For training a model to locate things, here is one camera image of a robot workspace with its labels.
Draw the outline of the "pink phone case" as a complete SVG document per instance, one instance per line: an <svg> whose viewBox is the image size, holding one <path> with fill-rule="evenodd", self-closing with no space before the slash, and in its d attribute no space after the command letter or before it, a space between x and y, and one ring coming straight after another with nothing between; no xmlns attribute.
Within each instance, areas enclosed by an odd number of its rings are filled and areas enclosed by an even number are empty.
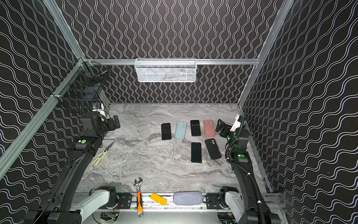
<svg viewBox="0 0 358 224"><path fill-rule="evenodd" d="M211 119L204 120L204 134L206 137L215 137L215 127L214 122Z"/></svg>

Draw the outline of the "black phone case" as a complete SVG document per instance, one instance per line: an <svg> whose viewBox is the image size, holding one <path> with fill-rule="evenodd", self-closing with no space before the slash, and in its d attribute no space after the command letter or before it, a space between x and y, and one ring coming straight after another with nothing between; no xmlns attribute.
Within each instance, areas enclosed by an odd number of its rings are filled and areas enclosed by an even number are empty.
<svg viewBox="0 0 358 224"><path fill-rule="evenodd" d="M205 140L205 145L208 149L209 156L211 160L220 159L222 157L221 152L219 151L218 145L214 138Z"/></svg>

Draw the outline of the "black phone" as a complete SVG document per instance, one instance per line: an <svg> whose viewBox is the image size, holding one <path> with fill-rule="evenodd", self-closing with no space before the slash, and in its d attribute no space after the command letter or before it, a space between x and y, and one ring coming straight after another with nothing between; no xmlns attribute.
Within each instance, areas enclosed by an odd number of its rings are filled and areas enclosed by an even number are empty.
<svg viewBox="0 0 358 224"><path fill-rule="evenodd" d="M199 142L191 144L191 162L202 163L201 143Z"/></svg>
<svg viewBox="0 0 358 224"><path fill-rule="evenodd" d="M161 138L162 138L163 141L172 139L171 124L170 123L161 124Z"/></svg>

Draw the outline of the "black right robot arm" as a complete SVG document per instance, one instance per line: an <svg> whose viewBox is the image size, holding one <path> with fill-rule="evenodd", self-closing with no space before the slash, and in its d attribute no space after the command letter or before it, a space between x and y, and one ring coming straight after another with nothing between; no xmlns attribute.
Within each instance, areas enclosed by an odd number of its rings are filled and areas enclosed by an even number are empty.
<svg viewBox="0 0 358 224"><path fill-rule="evenodd" d="M239 116L240 124L232 128L221 119L215 131L226 138L225 160L230 164L241 189L241 197L231 188L222 188L223 203L234 216L237 224L279 224L278 214L272 213L267 206L254 175L252 160L247 151L250 131L247 122Z"/></svg>

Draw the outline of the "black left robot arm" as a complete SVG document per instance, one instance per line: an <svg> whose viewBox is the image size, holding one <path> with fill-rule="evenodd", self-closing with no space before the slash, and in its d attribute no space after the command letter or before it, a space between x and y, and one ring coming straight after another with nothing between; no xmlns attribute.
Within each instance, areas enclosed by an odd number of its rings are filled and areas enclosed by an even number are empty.
<svg viewBox="0 0 358 224"><path fill-rule="evenodd" d="M26 224L80 224L86 217L81 208L72 208L72 201L80 180L103 145L109 131L120 128L118 116L107 118L99 112L88 112L80 118L83 128L70 146L69 158L47 201L29 210Z"/></svg>

